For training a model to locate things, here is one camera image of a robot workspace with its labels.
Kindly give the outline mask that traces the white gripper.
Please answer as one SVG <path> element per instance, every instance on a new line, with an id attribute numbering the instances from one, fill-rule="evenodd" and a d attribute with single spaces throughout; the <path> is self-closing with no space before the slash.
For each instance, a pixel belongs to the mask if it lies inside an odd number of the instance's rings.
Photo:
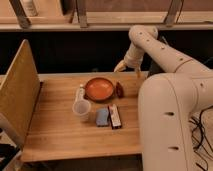
<path id="1" fill-rule="evenodd" d="M 143 61 L 144 51 L 134 44 L 129 46 L 127 50 L 124 60 L 121 60 L 116 67 L 114 68 L 115 72 L 122 72 L 126 69 L 126 66 L 129 68 L 134 68 L 136 75 L 138 78 L 141 77 L 141 69 L 140 66 Z"/>

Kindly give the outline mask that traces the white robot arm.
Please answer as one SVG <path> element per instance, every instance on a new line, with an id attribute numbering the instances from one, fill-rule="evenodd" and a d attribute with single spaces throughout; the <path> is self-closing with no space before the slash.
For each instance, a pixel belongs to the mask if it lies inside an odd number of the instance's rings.
<path id="1" fill-rule="evenodd" d="M 155 27 L 132 26 L 129 49 L 115 67 L 139 71 L 149 55 L 163 69 L 148 77 L 138 93 L 143 171 L 196 171 L 189 119 L 213 106 L 213 70 L 157 36 Z"/>

